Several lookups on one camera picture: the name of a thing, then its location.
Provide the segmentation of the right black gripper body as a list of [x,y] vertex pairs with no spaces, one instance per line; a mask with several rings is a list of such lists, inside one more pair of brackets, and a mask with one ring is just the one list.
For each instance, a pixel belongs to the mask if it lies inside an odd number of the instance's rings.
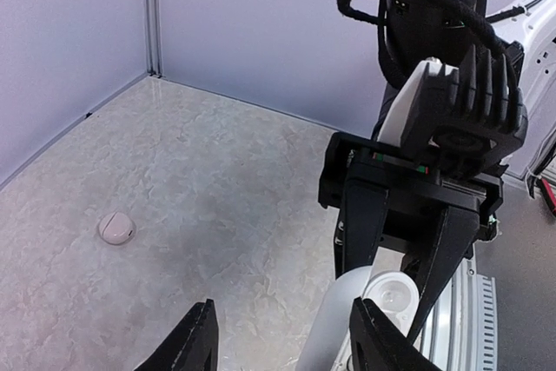
[[[473,240],[489,242],[498,232],[495,212],[503,202],[502,181],[480,175],[470,182],[448,181],[425,167],[395,164],[385,147],[358,136],[332,134],[319,181],[318,201],[341,209],[348,180],[369,182],[388,190],[388,210],[378,248],[417,257],[417,246],[428,221],[441,209],[454,206],[478,213]],[[464,255],[471,256],[471,247]]]

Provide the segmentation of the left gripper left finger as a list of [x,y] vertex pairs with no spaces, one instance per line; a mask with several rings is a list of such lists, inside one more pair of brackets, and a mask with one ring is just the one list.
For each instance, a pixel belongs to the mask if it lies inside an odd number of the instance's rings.
[[216,371],[219,327],[212,299],[197,302],[136,371]]

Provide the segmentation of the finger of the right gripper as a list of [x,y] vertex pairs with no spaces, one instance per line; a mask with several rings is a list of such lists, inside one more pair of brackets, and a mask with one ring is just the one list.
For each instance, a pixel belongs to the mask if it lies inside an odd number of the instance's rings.
[[414,341],[478,232],[478,213],[448,206],[428,221],[417,246],[419,305],[407,338]]
[[334,244],[335,277],[359,267],[371,266],[381,241],[388,190],[362,180],[344,186]]

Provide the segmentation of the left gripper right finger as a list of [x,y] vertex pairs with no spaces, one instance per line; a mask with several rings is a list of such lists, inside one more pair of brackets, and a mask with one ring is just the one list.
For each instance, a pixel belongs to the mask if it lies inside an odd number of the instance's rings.
[[353,370],[440,371],[371,299],[354,300],[349,334]]

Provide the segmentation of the white earbud charging case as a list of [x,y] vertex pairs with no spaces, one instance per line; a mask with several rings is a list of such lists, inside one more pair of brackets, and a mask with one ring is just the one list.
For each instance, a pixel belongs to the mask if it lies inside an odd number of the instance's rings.
[[328,289],[297,370],[416,370],[427,365],[407,338],[419,304],[414,281],[400,271],[360,267]]

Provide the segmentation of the pink earbud charging case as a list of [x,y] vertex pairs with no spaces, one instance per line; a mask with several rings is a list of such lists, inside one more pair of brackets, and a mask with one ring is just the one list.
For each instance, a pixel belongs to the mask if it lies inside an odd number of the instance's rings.
[[110,245],[122,245],[136,232],[136,225],[123,212],[106,215],[98,224],[99,236]]

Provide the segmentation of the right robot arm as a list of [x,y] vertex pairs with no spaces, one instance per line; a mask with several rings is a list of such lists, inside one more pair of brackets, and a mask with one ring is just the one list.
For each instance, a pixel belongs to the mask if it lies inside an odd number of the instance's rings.
[[489,241],[503,203],[506,159],[526,141],[525,93],[546,73],[555,0],[520,0],[495,15],[487,0],[337,0],[377,29],[386,79],[370,138],[337,132],[318,201],[339,211],[337,276],[403,255],[419,294],[414,341],[462,260]]

